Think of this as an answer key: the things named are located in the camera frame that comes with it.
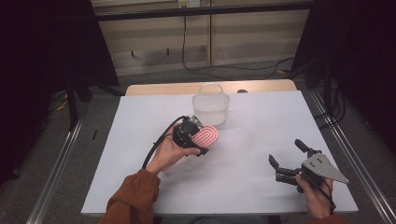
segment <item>aluminum rail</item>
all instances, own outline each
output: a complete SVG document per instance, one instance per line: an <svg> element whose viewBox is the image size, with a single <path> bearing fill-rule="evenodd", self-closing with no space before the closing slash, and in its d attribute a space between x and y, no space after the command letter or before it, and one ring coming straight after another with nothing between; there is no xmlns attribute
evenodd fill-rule
<svg viewBox="0 0 396 224"><path fill-rule="evenodd" d="M304 10L313 8L329 8L339 6L337 3L319 3L315 1L297 2L297 3L280 3L280 4L261 4L250 6L231 6L231 7L189 7L189 8L171 8L161 10L148 10L136 12L117 12L117 13L97 13L93 16L70 15L57 17L53 21L122 21L166 17L183 17L183 16L202 16L202 15L219 15L249 12L268 12L268 11L288 11Z"/></svg>
<svg viewBox="0 0 396 224"><path fill-rule="evenodd" d="M81 117L75 125L74 129L67 135L58 160L55 162L49 178L46 182L46 185L42 189L40 196L35 203L35 207L33 208L29 218L27 219L26 224L40 224L47 213L47 209L55 192L55 188L61 177L64 166L66 165L67 158L70 155L74 143L76 142L83 120L87 116L88 104L85 104L85 106L83 106L81 110Z"/></svg>
<svg viewBox="0 0 396 224"><path fill-rule="evenodd" d="M312 98L314 99L314 102L317 105L319 111L325 114L326 109L323 105L324 101L321 98L320 94L317 91L313 91L311 93L312 93ZM344 135L343 131L338 126L335 119L330 116L326 116L325 119L327 124L329 125L329 128L332 130L332 134L334 135L340 148L343 150L344 154L346 155L349 164L351 165L352 169L355 171L358 179L361 181L361 184L363 185L368 196L372 200L379 215L387 224L396 223L395 213L392 207L390 206L387 197L384 195L380 187L375 183L373 178L370 176L369 172L364 167L355 149L349 143L347 137Z"/></svg>

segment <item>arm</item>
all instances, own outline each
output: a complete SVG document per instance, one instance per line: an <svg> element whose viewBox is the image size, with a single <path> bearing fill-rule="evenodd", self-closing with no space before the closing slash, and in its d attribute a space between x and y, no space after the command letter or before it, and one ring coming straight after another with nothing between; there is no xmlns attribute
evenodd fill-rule
<svg viewBox="0 0 396 224"><path fill-rule="evenodd" d="M300 175L296 176L296 180L304 190L307 213L314 219L309 224L347 224L340 216L331 214L330 202L319 191L313 190ZM323 184L321 188L329 195L330 190L332 191L332 180L325 179L325 181L329 187Z"/></svg>
<svg viewBox="0 0 396 224"><path fill-rule="evenodd" d="M186 155L201 153L198 148L178 147L172 139L171 129L158 146L154 158L146 170L125 178L121 187L110 198L100 224L152 223L153 204L159 195L158 173L172 166Z"/></svg>

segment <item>brown jacket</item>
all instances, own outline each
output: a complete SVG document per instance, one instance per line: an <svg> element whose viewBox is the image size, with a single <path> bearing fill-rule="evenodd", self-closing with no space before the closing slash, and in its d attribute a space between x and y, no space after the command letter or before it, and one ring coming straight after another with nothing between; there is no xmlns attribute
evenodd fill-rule
<svg viewBox="0 0 396 224"><path fill-rule="evenodd" d="M120 189L108 201L106 213L99 223L152 223L153 204L158 199L160 182L158 176L143 169L135 175L127 176ZM347 223L334 214L330 217L313 220L309 224Z"/></svg>

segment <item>plastic basket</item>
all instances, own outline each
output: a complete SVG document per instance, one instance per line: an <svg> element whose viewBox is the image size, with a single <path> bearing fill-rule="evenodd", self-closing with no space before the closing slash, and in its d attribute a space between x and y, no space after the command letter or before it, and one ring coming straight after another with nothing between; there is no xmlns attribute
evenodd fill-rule
<svg viewBox="0 0 396 224"><path fill-rule="evenodd" d="M219 92L205 92L210 86L219 87ZM192 105L197 118L204 125L220 125L227 119L230 97L223 92L219 83L206 83L199 89L198 94L192 97Z"/></svg>

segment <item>table surface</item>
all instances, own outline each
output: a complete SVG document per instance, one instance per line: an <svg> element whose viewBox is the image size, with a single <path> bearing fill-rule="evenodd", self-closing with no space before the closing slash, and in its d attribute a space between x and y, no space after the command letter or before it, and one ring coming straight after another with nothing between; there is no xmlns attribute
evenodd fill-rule
<svg viewBox="0 0 396 224"><path fill-rule="evenodd" d="M190 83L170 83L170 84L149 84L132 85L125 93L126 96L133 95L167 95L167 94L195 94L206 82ZM237 93L239 90L248 92L261 91L297 91L296 86L291 80L249 80L249 81L221 81L221 85L226 93Z"/></svg>
<svg viewBox="0 0 396 224"><path fill-rule="evenodd" d="M197 93L203 84L139 85L139 91L132 91L136 86L129 88L126 95L133 96L121 98L81 213L101 216L105 212L108 198L123 178L141 167L148 153L144 148L173 119L192 111L192 94L176 89ZM304 212L304 195L294 186L276 182L275 170L268 162L272 154L285 168L301 166L306 155L294 145L299 138L309 147L322 150L336 166L304 97L290 80L219 84L231 99L229 116L217 127L219 140L206 155L184 158L160 173L160 198L154 212L161 216ZM172 93L164 93L166 86ZM241 89L252 93L234 94ZM357 211L347 186L335 182L334 187L335 203L342 202L337 204L337 211Z"/></svg>

